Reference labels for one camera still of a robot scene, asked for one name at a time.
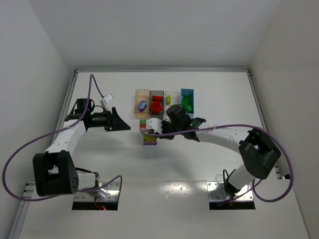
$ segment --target wall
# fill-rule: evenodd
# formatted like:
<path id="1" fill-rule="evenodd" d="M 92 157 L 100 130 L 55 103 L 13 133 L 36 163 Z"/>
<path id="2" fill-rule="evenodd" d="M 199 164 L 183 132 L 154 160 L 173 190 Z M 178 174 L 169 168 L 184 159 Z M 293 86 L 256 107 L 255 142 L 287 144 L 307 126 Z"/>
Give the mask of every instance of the wall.
<path id="1" fill-rule="evenodd" d="M 21 145 L 55 129 L 70 73 L 26 0 L 0 1 L 0 168 Z M 7 181 L 18 195 L 34 180 L 32 158 L 50 138 L 23 150 Z M 0 238 L 8 236 L 19 201 L 0 185 Z"/>
<path id="2" fill-rule="evenodd" d="M 293 161 L 308 232 L 319 235 L 319 1 L 283 0 L 251 64 L 270 132 Z"/>
<path id="3" fill-rule="evenodd" d="M 70 69 L 245 66 L 280 0 L 28 0 Z"/>

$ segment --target white table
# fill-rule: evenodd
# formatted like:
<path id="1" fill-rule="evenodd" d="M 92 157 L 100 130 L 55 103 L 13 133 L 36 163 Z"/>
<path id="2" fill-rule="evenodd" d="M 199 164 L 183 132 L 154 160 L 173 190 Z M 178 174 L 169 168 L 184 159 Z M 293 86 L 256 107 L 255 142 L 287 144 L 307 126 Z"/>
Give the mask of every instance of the white table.
<path id="1" fill-rule="evenodd" d="M 142 145 L 139 121 L 133 114 L 135 89 L 194 88 L 196 117 L 212 124 L 262 126 L 247 72 L 178 71 L 83 70 L 77 74 L 75 85 L 70 84 L 63 117 L 77 98 L 87 96 L 89 75 L 94 73 L 102 93 L 114 96 L 112 105 L 132 128 L 120 132 L 89 129 L 72 156 L 76 167 L 97 171 L 107 179 L 122 174 L 119 209 L 72 211 L 72 195 L 31 203 L 21 239 L 308 238 L 293 191 L 272 204 L 255 198 L 256 210 L 209 210 L 205 181 L 221 181 L 223 169 L 232 171 L 242 164 L 241 157 L 231 150 L 182 136 L 158 140 L 157 146 Z M 91 98 L 98 104 L 94 86 Z M 272 172 L 258 191 L 273 198 L 288 183 Z"/>

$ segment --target robotic arm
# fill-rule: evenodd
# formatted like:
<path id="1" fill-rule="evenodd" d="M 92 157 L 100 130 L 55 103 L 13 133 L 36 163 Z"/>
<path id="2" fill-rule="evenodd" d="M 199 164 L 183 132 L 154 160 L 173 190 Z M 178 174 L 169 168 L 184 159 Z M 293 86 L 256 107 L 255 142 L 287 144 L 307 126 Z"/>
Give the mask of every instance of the robotic arm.
<path id="1" fill-rule="evenodd" d="M 73 125 L 82 115 L 87 99 L 77 99 L 71 113 L 66 117 L 63 128 Z M 115 107 L 93 113 L 94 102 L 90 99 L 87 112 L 75 126 L 59 133 L 55 141 L 44 153 L 33 158 L 36 191 L 39 196 L 75 194 L 85 188 L 97 186 L 97 173 L 77 172 L 71 155 L 81 136 L 91 127 L 103 127 L 105 131 L 130 130 L 119 117 Z"/>
<path id="2" fill-rule="evenodd" d="M 170 121 L 149 119 L 147 129 L 154 134 L 175 133 L 190 129 L 207 128 L 205 119 L 191 119 L 180 105 L 170 107 L 166 114 Z M 186 139 L 214 143 L 239 153 L 244 163 L 225 179 L 221 195 L 235 197 L 241 188 L 256 178 L 266 179 L 281 156 L 273 141 L 258 130 L 216 128 L 197 132 L 182 133 Z M 160 138 L 174 139 L 174 136 Z"/>

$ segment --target blue bin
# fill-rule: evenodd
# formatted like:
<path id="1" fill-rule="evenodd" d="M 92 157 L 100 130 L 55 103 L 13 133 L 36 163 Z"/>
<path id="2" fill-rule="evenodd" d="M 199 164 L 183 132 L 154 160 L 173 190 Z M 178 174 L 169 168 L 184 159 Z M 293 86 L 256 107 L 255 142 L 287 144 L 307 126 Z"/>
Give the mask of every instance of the blue bin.
<path id="1" fill-rule="evenodd" d="M 194 108 L 194 89 L 180 89 L 180 102 L 182 102 L 182 99 L 184 96 L 191 96 L 192 98 L 192 111 L 190 113 L 187 113 L 189 117 L 192 119 L 195 114 L 195 108 Z"/>

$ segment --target red block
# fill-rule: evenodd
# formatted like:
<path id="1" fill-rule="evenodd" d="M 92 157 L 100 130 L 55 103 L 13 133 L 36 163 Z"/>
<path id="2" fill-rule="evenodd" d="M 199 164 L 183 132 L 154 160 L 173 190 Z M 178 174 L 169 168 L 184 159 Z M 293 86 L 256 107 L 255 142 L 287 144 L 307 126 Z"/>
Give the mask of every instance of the red block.
<path id="1" fill-rule="evenodd" d="M 152 100 L 156 102 L 163 102 L 162 96 L 152 96 Z"/>
<path id="2" fill-rule="evenodd" d="M 157 114 L 163 110 L 162 106 L 160 106 L 159 102 L 155 101 L 151 104 L 151 111 L 153 114 Z"/>

